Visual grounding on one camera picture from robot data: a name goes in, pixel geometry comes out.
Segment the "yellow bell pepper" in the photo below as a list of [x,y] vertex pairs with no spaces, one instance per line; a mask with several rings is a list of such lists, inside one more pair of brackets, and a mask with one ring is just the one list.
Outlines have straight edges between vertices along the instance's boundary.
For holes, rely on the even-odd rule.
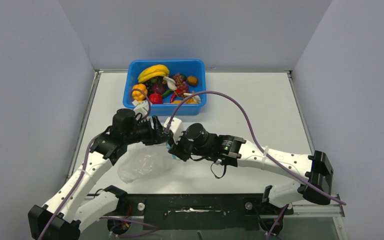
[[148,89],[145,84],[138,83],[132,87],[131,97],[134,101],[142,102],[148,95]]

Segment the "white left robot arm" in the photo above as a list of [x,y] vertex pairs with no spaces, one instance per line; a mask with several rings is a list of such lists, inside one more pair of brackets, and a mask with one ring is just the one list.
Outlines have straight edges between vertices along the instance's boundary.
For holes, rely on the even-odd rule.
[[129,145],[158,145],[168,138],[157,116],[138,120],[133,110],[119,109],[112,124],[89,142],[83,163],[63,187],[42,206],[30,209],[31,236],[35,240],[79,239],[88,226],[114,211],[127,194],[110,186],[101,196],[82,204],[97,181],[127,152]]

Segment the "clear zip top bag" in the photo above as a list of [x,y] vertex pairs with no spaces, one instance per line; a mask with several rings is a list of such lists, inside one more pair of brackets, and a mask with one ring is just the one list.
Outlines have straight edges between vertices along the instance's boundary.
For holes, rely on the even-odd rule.
[[117,175],[125,184],[137,180],[159,176],[172,169],[177,158],[168,153],[165,143],[146,146],[135,143],[127,147],[127,152],[117,162]]

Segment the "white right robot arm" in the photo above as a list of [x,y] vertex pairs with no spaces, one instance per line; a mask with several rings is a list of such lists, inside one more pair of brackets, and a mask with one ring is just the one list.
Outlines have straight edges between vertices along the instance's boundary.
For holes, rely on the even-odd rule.
[[187,129],[182,123],[165,124],[165,128],[171,136],[168,152],[182,161],[195,155],[197,161],[211,161],[224,168],[254,168],[290,178],[291,182],[265,188],[261,207],[266,213],[301,200],[322,206],[333,200],[334,170],[322,151],[294,154],[274,150],[241,137],[209,133],[200,123]]

